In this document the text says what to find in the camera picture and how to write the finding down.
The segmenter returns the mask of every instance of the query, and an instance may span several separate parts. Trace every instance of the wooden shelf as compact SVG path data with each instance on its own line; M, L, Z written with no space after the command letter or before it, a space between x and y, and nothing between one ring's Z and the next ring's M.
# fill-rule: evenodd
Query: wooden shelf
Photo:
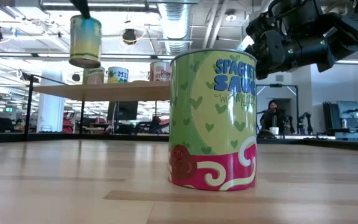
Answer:
M34 91L79 101L147 101L170 99L169 82L35 86Z

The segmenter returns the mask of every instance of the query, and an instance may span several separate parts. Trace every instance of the black pole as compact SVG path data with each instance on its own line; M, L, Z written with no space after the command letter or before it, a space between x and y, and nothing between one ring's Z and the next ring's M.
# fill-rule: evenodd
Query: black pole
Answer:
M296 130L298 131L298 134L300 132L299 129L299 122L298 122L298 118L299 118L299 91L298 91L298 86L294 86L295 87L295 93L296 93Z
M85 108L85 100L82 101L81 104L81 118L80 118L80 136L82 135L82 126L84 124L84 108Z
M29 128L30 128L30 113L31 113L31 101L32 101L32 90L34 85L34 76L29 77L30 87L29 87L29 99L27 100L27 114L25 115L25 126L24 126L24 140L29 139Z
M119 114L119 102L117 101L117 115L116 115L116 120L115 120L115 124L114 124L114 133L117 131L118 129L118 114Z

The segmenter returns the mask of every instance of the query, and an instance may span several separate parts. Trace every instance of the green can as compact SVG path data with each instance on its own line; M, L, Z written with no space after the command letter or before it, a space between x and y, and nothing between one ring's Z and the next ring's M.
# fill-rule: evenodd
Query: green can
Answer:
M172 60L169 179L202 190L255 185L256 59L199 50Z

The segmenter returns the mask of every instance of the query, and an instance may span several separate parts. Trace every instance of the can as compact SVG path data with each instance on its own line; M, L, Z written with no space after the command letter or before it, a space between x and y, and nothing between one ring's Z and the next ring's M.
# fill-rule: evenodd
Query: can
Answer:
M82 84L103 84L104 68L85 68Z
M150 81L169 82L171 80L171 64L153 62L150 64Z
M172 60L169 179L201 190L255 185L256 59L199 50Z
M128 69L121 67L109 67L108 83L128 82Z
M100 67L101 23L81 15L73 16L70 21L69 63L81 68Z

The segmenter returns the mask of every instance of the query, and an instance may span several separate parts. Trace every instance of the person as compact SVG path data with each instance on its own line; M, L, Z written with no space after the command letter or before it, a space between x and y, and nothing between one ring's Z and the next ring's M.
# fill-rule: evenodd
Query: person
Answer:
M276 101L270 100L268 103L268 109L260 118L260 125L262 125L262 129L269 130L273 127L273 117L277 117L277 123L275 127L279 128L279 132L282 133L284 131L284 120L283 120L283 111L277 108Z

